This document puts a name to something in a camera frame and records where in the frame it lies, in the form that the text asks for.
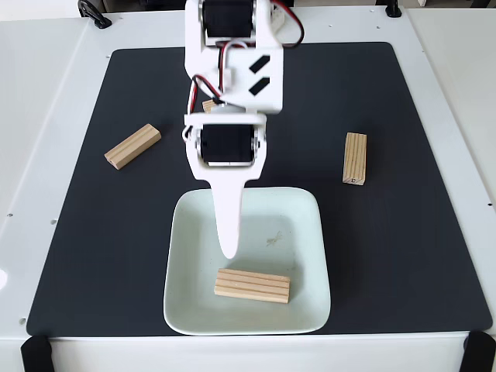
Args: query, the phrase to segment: wire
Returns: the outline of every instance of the wire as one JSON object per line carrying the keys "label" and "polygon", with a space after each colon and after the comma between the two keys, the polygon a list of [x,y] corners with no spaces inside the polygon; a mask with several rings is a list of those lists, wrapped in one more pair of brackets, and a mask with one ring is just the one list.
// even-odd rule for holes
{"label": "wire", "polygon": [[214,86],[205,79],[200,74],[195,74],[191,78],[191,88],[189,91],[189,99],[188,99],[188,114],[191,114],[195,110],[195,103],[196,103],[196,98],[198,96],[198,80],[200,80],[203,84],[207,86],[209,91],[214,95],[216,98],[220,98],[220,93],[217,91],[217,89],[214,88]]}
{"label": "wire", "polygon": [[242,40],[231,40],[228,43],[225,43],[222,49],[220,50],[220,63],[219,63],[219,89],[221,92],[224,92],[224,69],[226,68],[226,61],[227,61],[227,50],[230,47],[243,47],[247,48],[248,45],[242,41]]}
{"label": "wire", "polygon": [[298,39],[298,41],[294,44],[282,44],[282,46],[284,48],[292,49],[292,48],[297,47],[298,45],[301,44],[301,42],[303,41],[303,38],[305,37],[305,29],[303,28],[303,25],[301,24],[298,17],[293,13],[293,11],[291,9],[289,9],[285,4],[283,4],[279,0],[270,0],[270,2],[272,4],[275,4],[278,8],[281,8],[282,10],[284,10],[284,12],[288,16],[290,16],[298,24],[298,27],[300,28],[300,38]]}
{"label": "wire", "polygon": [[185,128],[183,129],[183,131],[181,133],[181,136],[183,137],[183,141],[185,141],[185,142],[188,141],[188,136],[189,136],[191,128],[192,128],[192,126],[185,126]]}
{"label": "wire", "polygon": [[[215,46],[218,47],[218,48],[222,48],[223,46],[225,46],[229,41],[228,40],[221,40],[221,41],[216,41],[215,42]],[[248,46],[248,47],[255,47],[257,44],[254,42],[254,41],[248,41],[248,40],[243,40],[243,42]]]}

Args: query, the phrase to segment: black clamp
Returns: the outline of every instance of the black clamp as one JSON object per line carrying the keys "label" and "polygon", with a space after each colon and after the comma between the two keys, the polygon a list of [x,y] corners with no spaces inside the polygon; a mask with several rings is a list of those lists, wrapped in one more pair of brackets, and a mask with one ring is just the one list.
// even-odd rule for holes
{"label": "black clamp", "polygon": [[21,346],[25,372],[54,372],[52,346],[45,336],[33,336]]}
{"label": "black clamp", "polygon": [[377,0],[375,5],[386,5],[386,14],[390,18],[401,17],[401,10],[398,7],[398,0]]}
{"label": "black clamp", "polygon": [[491,372],[493,370],[496,342],[487,333],[473,331],[463,343],[460,372]]}
{"label": "black clamp", "polygon": [[105,18],[89,0],[78,0],[77,6],[81,17],[90,17],[95,21],[95,26],[99,29],[106,29],[112,24],[112,21]]}

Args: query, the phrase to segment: wooden block in bowl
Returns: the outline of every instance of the wooden block in bowl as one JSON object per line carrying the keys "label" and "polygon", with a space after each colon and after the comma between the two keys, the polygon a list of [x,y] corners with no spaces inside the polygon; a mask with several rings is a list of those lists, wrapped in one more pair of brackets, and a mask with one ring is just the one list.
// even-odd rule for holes
{"label": "wooden block in bowl", "polygon": [[289,277],[281,275],[219,269],[214,293],[219,296],[287,304],[289,284]]}

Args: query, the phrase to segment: wooden block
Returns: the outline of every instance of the wooden block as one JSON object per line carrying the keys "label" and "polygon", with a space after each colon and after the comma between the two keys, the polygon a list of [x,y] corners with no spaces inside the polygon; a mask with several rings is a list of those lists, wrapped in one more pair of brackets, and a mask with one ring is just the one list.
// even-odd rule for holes
{"label": "wooden block", "polygon": [[212,107],[216,106],[217,104],[213,102],[213,100],[209,99],[208,101],[202,102],[202,105],[203,105],[203,111],[209,114],[210,111],[212,110]]}
{"label": "wooden block", "polygon": [[359,133],[346,134],[343,183],[362,185],[365,182],[366,165],[367,136]]}
{"label": "wooden block", "polygon": [[121,169],[160,138],[160,132],[150,124],[146,124],[143,128],[107,152],[105,158],[116,169]]}
{"label": "wooden block", "polygon": [[220,269],[217,273],[214,293],[219,296],[287,304],[289,285],[289,277],[281,275]]}

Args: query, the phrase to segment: white table surface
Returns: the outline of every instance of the white table surface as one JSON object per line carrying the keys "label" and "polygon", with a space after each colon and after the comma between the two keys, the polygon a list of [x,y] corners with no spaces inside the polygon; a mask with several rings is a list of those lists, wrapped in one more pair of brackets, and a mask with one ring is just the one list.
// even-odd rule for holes
{"label": "white table surface", "polygon": [[[484,53],[484,45],[494,42],[491,33],[477,34],[480,29],[492,27],[487,24],[494,23],[494,16],[484,13],[482,18],[476,17],[470,11],[465,11],[465,14],[455,14],[450,10],[438,12],[438,15],[432,15],[431,11],[422,9],[405,12],[401,19],[389,19],[378,7],[298,9],[305,24],[307,42],[387,41],[393,45],[494,314],[496,277],[491,263],[496,259],[496,215],[487,205],[489,196],[448,106],[448,103],[452,105],[477,167],[491,187],[489,180],[494,179],[496,172],[490,166],[491,159],[486,156],[494,154],[489,144],[496,135],[494,127],[488,123],[494,114],[492,102],[495,100],[484,105],[483,113],[478,112],[480,107],[477,105],[463,109],[460,106],[467,106],[467,100],[473,102],[479,97],[478,87],[494,98],[494,89],[489,89],[494,68],[492,72],[486,69],[485,75],[485,71],[473,71],[479,70],[481,64],[485,67],[496,65],[494,52]],[[408,20],[409,15],[415,21],[422,45]],[[23,50],[32,50],[35,45],[46,42],[37,38],[28,40],[26,35],[18,38],[18,33],[22,34],[26,27],[32,27],[31,32],[36,35],[43,30],[52,30],[54,34],[56,30],[56,34],[64,35],[68,44],[73,45],[70,55],[67,48],[63,51],[64,48],[56,47],[34,54],[37,60],[48,64],[54,63],[50,58],[57,60],[62,55],[66,69],[59,66],[15,81],[20,87],[34,87],[40,97],[43,97],[43,86],[47,82],[55,80],[59,84],[56,84],[56,89],[46,90],[45,98],[49,99],[39,109],[35,118],[38,123],[30,129],[29,140],[19,137],[22,144],[19,153],[27,154],[29,160],[26,156],[23,160],[12,157],[12,162],[23,172],[17,180],[15,193],[9,195],[11,200],[7,210],[13,216],[4,221],[0,230],[0,269],[8,274],[7,285],[0,290],[0,338],[3,339],[0,341],[0,367],[5,370],[22,370],[19,346],[27,335],[19,319],[29,313],[55,228],[50,221],[60,213],[108,56],[121,48],[179,47],[184,43],[182,12],[128,13],[111,15],[111,18],[114,25],[107,30],[96,29],[85,19],[37,21],[42,23],[35,26],[31,22],[12,22],[7,26],[0,23],[2,51],[5,49],[5,38],[2,39],[5,27],[11,28],[7,40],[16,46],[16,41],[22,40],[23,44],[19,46],[22,45]],[[451,33],[455,28],[462,28],[460,24],[470,24],[464,32],[472,37],[465,34],[466,45],[462,44],[465,50],[470,50],[470,58],[466,57],[465,64],[453,66],[453,56],[460,58],[467,53],[460,48],[458,40],[450,39],[452,35],[463,34],[461,30]],[[281,39],[289,41],[296,34],[295,29],[286,25]],[[14,50],[11,53],[10,57],[18,56]],[[441,87],[427,57],[436,72],[442,71],[438,72]],[[0,67],[5,61],[12,62],[9,58],[3,60],[0,59]],[[447,68],[456,73],[447,77]],[[0,97],[9,98],[6,91],[0,91],[0,94]],[[10,119],[17,120],[18,116],[12,112],[21,112],[25,102],[22,97],[7,102],[12,107],[7,117],[11,115]],[[472,130],[474,118],[479,131]],[[22,131],[30,123],[29,118],[23,116],[17,120],[14,129],[6,129],[3,119],[5,114],[0,110],[0,144],[8,142],[3,136],[5,133],[16,134],[16,130]],[[68,371],[214,368],[455,371],[459,369],[463,355],[465,334],[75,339],[55,340],[52,344],[56,370]]]}

